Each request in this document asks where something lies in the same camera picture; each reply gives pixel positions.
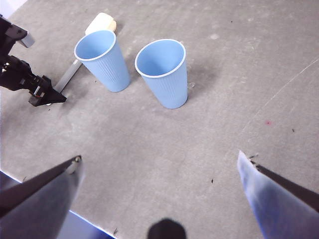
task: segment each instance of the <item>gray floor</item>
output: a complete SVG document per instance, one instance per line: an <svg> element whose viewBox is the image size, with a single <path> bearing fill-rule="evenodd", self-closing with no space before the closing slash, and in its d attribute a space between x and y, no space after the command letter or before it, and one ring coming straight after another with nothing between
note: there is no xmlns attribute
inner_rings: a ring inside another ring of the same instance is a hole
<svg viewBox="0 0 319 239"><path fill-rule="evenodd" d="M22 180L81 154L86 178L72 209L119 239L146 238L163 217L189 239L261 239L236 169L238 150L319 192L319 1L38 1L11 21L36 39L12 55L55 80L99 12L118 22L132 76L110 93L83 66L68 100L31 106L1 90L1 168ZM186 104L163 108L134 69L160 38L187 50Z"/></svg>

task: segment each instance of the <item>ribbed cup side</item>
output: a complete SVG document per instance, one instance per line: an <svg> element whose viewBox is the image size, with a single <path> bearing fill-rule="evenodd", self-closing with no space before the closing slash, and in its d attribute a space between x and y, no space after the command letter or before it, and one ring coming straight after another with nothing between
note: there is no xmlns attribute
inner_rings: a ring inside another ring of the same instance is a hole
<svg viewBox="0 0 319 239"><path fill-rule="evenodd" d="M106 55L82 63L112 92L121 91L130 83L128 69L117 42Z"/></svg>
<svg viewBox="0 0 319 239"><path fill-rule="evenodd" d="M159 102L166 108L181 107L187 100L186 62L170 75L161 78L143 77Z"/></svg>

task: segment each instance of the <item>plastic cup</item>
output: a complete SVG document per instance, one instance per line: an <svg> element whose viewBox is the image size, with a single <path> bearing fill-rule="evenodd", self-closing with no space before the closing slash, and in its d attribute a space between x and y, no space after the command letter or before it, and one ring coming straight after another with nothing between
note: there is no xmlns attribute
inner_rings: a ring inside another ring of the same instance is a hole
<svg viewBox="0 0 319 239"><path fill-rule="evenodd" d="M151 42L137 54L135 68L164 107L176 109L186 102L186 50L180 42Z"/></svg>
<svg viewBox="0 0 319 239"><path fill-rule="evenodd" d="M74 55L109 91L119 92L130 84L114 32L103 30L84 36L76 44Z"/></svg>

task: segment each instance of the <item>white sponge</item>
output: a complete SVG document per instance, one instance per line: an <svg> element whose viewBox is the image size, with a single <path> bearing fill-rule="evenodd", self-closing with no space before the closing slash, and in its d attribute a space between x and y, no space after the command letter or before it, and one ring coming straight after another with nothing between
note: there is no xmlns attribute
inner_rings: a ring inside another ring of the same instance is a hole
<svg viewBox="0 0 319 239"><path fill-rule="evenodd" d="M116 30L116 21L106 13L99 13L85 30L85 35L101 30Z"/></svg>

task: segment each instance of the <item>red spot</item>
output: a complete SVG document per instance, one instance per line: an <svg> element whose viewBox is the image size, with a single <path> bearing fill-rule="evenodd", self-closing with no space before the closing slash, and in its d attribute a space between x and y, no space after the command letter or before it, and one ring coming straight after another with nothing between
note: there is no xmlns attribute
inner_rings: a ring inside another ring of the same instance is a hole
<svg viewBox="0 0 319 239"><path fill-rule="evenodd" d="M265 125L271 125L272 123L271 123L271 121L270 120L266 120L265 121Z"/></svg>

